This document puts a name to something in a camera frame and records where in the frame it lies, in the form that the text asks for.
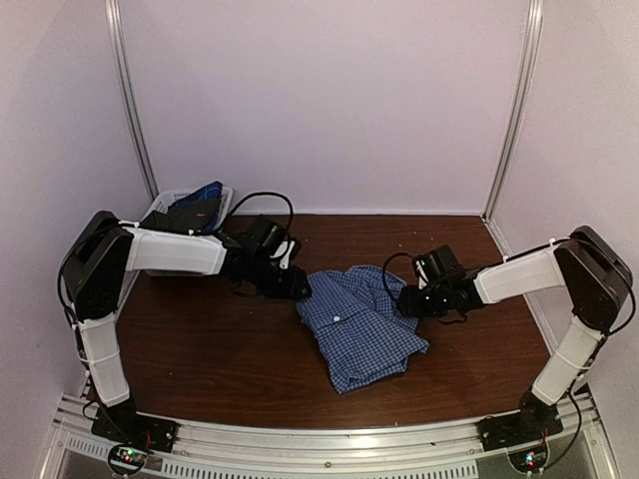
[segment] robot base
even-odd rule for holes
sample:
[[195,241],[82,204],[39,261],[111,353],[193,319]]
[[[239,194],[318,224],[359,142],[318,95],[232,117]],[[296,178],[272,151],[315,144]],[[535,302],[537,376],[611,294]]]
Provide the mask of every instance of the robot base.
[[[153,449],[160,452],[172,452],[177,429],[178,424],[174,421],[135,414],[133,427],[128,428],[128,430],[135,432],[131,434],[128,445],[141,451]],[[101,409],[98,409],[91,433],[112,441],[122,442],[122,434]],[[149,438],[151,438],[151,447],[147,447]]]
[[[563,431],[563,425],[558,416],[557,408],[553,406],[552,419],[545,424],[546,436],[558,434]],[[498,417],[487,417],[477,424],[481,444],[484,451],[514,447],[526,442],[543,440],[543,429],[530,430],[523,428],[521,412],[506,414]]]

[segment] white basket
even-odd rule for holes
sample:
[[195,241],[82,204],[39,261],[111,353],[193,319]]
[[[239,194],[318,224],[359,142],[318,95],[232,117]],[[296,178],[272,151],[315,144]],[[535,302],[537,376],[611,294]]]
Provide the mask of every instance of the white basket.
[[[176,202],[177,200],[181,200],[182,198],[185,198],[196,191],[197,190],[193,189],[178,189],[161,192],[151,203],[151,206],[144,215],[144,218],[146,218],[152,212],[166,213],[169,210],[169,206],[172,205],[174,202]],[[231,206],[232,199],[233,188],[222,186],[222,194],[220,195],[220,210],[218,212],[218,221],[216,222],[216,228],[220,225],[220,223],[224,220],[227,213],[229,212],[229,207]],[[157,271],[154,269],[148,269],[146,273],[149,276],[199,276],[199,274],[196,272]]]

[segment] blue checkered shirt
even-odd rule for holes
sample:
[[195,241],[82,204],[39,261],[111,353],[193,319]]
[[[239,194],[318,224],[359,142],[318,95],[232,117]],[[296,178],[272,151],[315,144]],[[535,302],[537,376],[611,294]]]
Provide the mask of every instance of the blue checkered shirt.
[[[415,334],[417,319],[402,316],[388,297],[381,268],[316,272],[309,282],[313,296],[298,302],[298,312],[315,334],[339,394],[405,372],[411,354],[428,350]],[[395,297],[405,286],[390,273],[387,283]]]

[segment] white wall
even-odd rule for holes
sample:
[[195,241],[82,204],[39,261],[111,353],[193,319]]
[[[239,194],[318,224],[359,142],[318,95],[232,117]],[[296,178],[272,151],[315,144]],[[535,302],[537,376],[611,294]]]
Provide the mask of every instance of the white wall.
[[[302,212],[480,213],[527,0],[138,0],[122,18],[160,189]],[[280,210],[255,200],[246,211]]]
[[124,122],[104,2],[0,2],[0,477],[35,472],[83,377],[55,294],[91,215],[148,204]]
[[[523,128],[495,219],[522,250],[589,224],[639,279],[639,3],[553,0]],[[562,291],[537,295],[550,329],[570,315]],[[622,477],[636,476],[639,319],[614,336],[591,385]]]

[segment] brown wooden surface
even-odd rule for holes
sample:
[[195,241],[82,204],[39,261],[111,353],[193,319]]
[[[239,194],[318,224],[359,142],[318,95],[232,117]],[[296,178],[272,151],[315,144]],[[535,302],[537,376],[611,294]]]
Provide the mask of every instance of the brown wooden surface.
[[[247,218],[236,221],[236,227]],[[398,250],[449,243],[468,266],[499,259],[478,218],[298,216],[296,263],[308,272],[377,264]],[[409,263],[390,269],[414,282]],[[425,320],[427,354],[408,371],[346,395],[332,388],[291,301],[237,297],[218,277],[141,274],[118,322],[141,411],[267,427],[429,423],[516,408],[547,352],[522,298],[474,311],[466,324]]]

